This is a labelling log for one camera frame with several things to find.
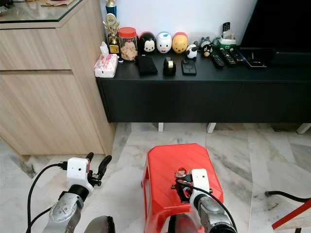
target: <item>glass tabletop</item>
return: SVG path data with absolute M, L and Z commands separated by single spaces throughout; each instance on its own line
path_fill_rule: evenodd
M 83 0 L 74 0 L 68 6 L 41 6 L 44 0 L 14 2 L 0 15 L 0 23 L 59 22 Z

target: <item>black wallet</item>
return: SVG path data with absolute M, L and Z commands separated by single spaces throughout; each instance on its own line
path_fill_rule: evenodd
M 135 64 L 138 66 L 140 74 L 157 74 L 156 66 L 151 57 L 136 56 Z

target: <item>cabinet top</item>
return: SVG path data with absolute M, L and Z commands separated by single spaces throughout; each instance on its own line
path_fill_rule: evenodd
M 60 22 L 83 1 L 74 0 L 68 6 L 41 6 L 45 2 L 44 0 L 15 2 L 6 12 L 1 13 L 0 29 L 24 28 L 23 23 L 28 23 L 29 26 L 29 23 Z
M 181 62 L 186 58 L 184 54 L 159 53 L 155 51 L 150 55 L 158 70 L 157 74 L 141 76 L 134 62 L 124 61 L 118 63 L 114 78 L 98 78 L 107 82 L 115 81 L 141 81 L 141 82 L 222 82 L 222 83 L 311 83 L 310 67 L 267 67 L 263 69 L 248 69 L 245 66 L 217 69 L 210 57 L 206 58 L 198 53 L 195 62 L 197 74 L 195 76 L 183 75 Z M 174 76 L 163 75 L 163 62 L 166 57 L 171 57 L 176 64 Z

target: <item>floor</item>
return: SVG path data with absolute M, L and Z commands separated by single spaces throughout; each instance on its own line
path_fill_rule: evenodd
M 296 126 L 270 124 L 217 124 L 206 134 L 206 124 L 119 123 L 113 160 L 94 194 L 85 202 L 75 233 L 83 233 L 95 217 L 110 215 L 117 233 L 142 233 L 143 192 L 140 187 L 147 152 L 156 145 L 198 143 L 206 147 L 224 191 L 225 205 L 239 233 L 273 233 L 272 223 L 299 205 L 286 198 L 265 197 L 266 190 L 281 190 L 303 198 L 311 196 L 311 132 L 298 135 Z M 33 177 L 47 164 L 71 156 L 30 156 L 25 162 L 0 141 L 0 232 L 26 230 L 26 203 Z M 101 155 L 91 167 L 97 170 Z M 66 190 L 66 173 L 49 169 L 39 179 L 32 197 L 33 217 L 57 201 Z M 44 215 L 33 226 L 40 233 Z M 276 231 L 293 233 L 294 230 Z M 303 233 L 311 228 L 303 228 Z

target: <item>smartphone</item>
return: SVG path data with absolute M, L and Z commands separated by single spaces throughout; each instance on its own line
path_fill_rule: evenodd
M 196 68 L 193 60 L 183 60 L 181 62 L 181 67 L 184 75 L 196 75 Z

